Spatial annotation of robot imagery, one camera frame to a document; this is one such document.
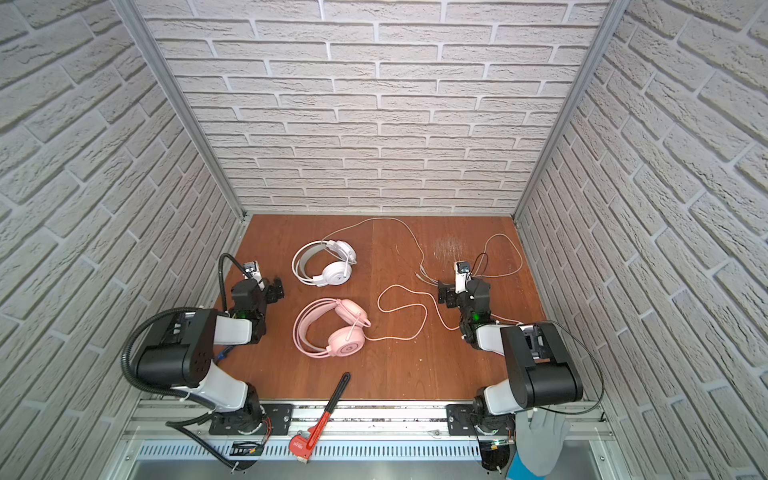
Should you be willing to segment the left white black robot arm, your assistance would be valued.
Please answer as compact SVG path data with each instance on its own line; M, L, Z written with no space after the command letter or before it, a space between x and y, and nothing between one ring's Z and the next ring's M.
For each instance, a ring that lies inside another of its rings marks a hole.
M173 308L134 331L124 345L121 368L136 388L188 399L207 408L211 435L284 435L290 406L264 405L255 387L218 366L217 346L260 342L267 306L284 297L280 278L244 279L232 288L234 309Z

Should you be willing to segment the grey gloved hand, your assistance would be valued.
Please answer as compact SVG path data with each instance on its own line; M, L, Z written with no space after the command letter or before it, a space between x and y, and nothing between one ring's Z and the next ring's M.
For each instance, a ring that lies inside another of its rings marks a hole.
M516 453L507 479L545 479L555 468L570 431L567 417L547 410L520 411L515 416Z

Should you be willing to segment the pink headphones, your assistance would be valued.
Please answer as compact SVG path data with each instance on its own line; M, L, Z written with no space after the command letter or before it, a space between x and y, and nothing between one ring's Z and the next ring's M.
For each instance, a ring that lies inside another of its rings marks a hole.
M334 329L328 330L324 344L313 343L308 333L320 320L333 314ZM367 342L365 330L371 326L367 312L349 299L321 298L308 304L298 314L292 328L295 348L314 359L348 357L359 352Z

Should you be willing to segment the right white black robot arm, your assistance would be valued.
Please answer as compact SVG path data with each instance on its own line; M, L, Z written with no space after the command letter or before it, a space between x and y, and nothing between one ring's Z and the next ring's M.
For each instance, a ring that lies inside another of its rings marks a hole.
M511 425L534 407L576 402L583 383L557 328L550 322L504 325L492 317L490 285L477 278L440 282L438 302L460 311L459 331L474 349L504 358L507 378L477 391L460 425L484 435Z

